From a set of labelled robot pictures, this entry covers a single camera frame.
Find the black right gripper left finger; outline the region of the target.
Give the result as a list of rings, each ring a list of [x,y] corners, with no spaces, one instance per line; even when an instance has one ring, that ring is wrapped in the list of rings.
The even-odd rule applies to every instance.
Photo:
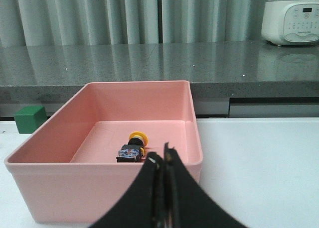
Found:
[[[150,152],[128,190],[90,227],[163,228],[163,199],[163,159]]]

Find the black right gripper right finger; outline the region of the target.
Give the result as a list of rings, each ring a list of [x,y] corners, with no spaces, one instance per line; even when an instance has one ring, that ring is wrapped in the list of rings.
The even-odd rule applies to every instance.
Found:
[[[194,180],[177,151],[164,144],[164,188],[172,228],[244,228]]]

